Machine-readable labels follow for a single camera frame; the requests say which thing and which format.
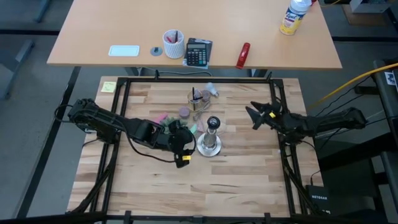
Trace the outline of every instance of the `wooden tabletop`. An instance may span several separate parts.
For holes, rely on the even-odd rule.
[[[101,79],[96,103],[107,110],[111,109],[113,93],[102,93],[100,89],[103,82],[116,79]],[[291,112],[305,114],[299,81],[284,79],[284,84]],[[123,215],[125,210],[131,210],[135,215],[261,217],[269,212],[273,217],[289,216],[276,131],[266,125],[253,130],[245,110],[251,100],[270,101],[269,86],[215,85],[220,97],[211,99],[211,107],[203,114],[202,120],[206,122],[209,116],[217,116],[221,120],[218,132],[223,146],[220,154],[207,158],[195,151],[191,163],[178,169],[175,164],[136,154],[123,135],[108,214]],[[178,117],[178,109],[186,105],[187,93],[193,86],[202,89],[204,83],[132,83],[126,117],[153,120],[164,112]],[[193,121],[188,120],[188,126],[192,124]],[[89,134],[85,141],[95,137],[95,134]],[[102,145],[97,141],[83,148],[69,210],[75,208],[94,185]],[[135,147],[143,153],[166,160],[173,158],[171,152],[148,149],[138,144]],[[317,156],[307,144],[299,144],[297,154],[303,184],[308,184],[311,174],[319,170]],[[322,185],[320,174],[314,175],[314,183]],[[299,212],[297,191],[294,187],[293,190]]]
[[[48,63],[181,67],[165,54],[163,33],[178,29],[189,37],[212,40],[210,67],[235,67],[245,42],[251,44],[246,68],[341,68],[319,3],[297,33],[279,31],[290,0],[80,0],[74,1]],[[112,45],[139,45],[138,57],[110,57]]]

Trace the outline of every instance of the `white pen cup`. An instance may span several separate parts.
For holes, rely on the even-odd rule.
[[[178,33],[177,42],[175,42],[176,33]],[[163,44],[164,52],[169,58],[176,59],[184,56],[184,35],[181,31],[175,29],[166,31],[163,34]]]

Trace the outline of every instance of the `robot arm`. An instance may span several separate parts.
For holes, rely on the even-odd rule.
[[[71,123],[80,129],[94,129],[100,141],[114,144],[117,133],[124,131],[134,142],[151,149],[160,149],[174,153],[174,162],[178,168],[189,164],[194,149],[183,149],[192,141],[193,135],[180,121],[169,124],[170,134],[164,133],[164,127],[146,119],[128,119],[100,108],[91,99],[77,100],[68,113]]]
[[[314,137],[323,131],[336,128],[362,129],[366,125],[365,117],[356,108],[316,118],[284,111],[278,102],[270,105],[252,101],[251,104],[257,109],[256,111],[246,107],[254,123],[253,129],[257,130],[262,124],[268,124],[271,129],[283,134],[288,144],[297,144],[305,136]]]

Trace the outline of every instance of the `yellow sticky note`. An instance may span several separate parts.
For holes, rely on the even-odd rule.
[[[182,156],[183,161],[191,160],[191,156]]]
[[[115,89],[116,89],[116,82],[104,82],[101,92],[113,93]]]

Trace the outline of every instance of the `wooden butcher block table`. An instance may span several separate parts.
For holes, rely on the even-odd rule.
[[[104,82],[116,82],[117,79],[101,79],[95,100],[100,107],[111,109],[114,93],[103,93],[101,89]],[[188,92],[192,87],[202,90],[205,84],[133,82],[126,117],[154,120],[166,112],[178,118],[178,109],[187,105]],[[289,110],[305,114],[299,81],[286,78],[284,86]],[[221,120],[218,130],[222,142],[220,154],[207,158],[196,150],[190,164],[178,169],[175,164],[138,155],[123,134],[108,215],[124,215],[126,210],[130,210],[134,215],[148,216],[263,217],[264,213],[270,213],[272,217],[290,216],[277,133],[267,125],[253,130],[245,110],[250,101],[267,103],[271,100],[269,85],[215,83],[215,87],[220,97],[211,98],[210,109],[202,115],[202,121],[206,128],[210,116]],[[120,92],[117,113],[123,94],[124,87]],[[193,121],[189,120],[188,127],[192,124]],[[95,138],[95,134],[89,134],[85,141]],[[171,152],[134,145],[145,154],[166,160],[173,158]],[[103,143],[96,141],[83,148],[68,210],[77,207],[94,185],[102,147]],[[303,185],[309,184],[311,174],[319,170],[316,153],[308,144],[299,144],[297,155]],[[313,180],[322,185],[320,174],[315,174]],[[293,184],[292,188],[296,211],[299,212],[298,194]],[[102,206],[103,195],[104,187],[97,210]]]

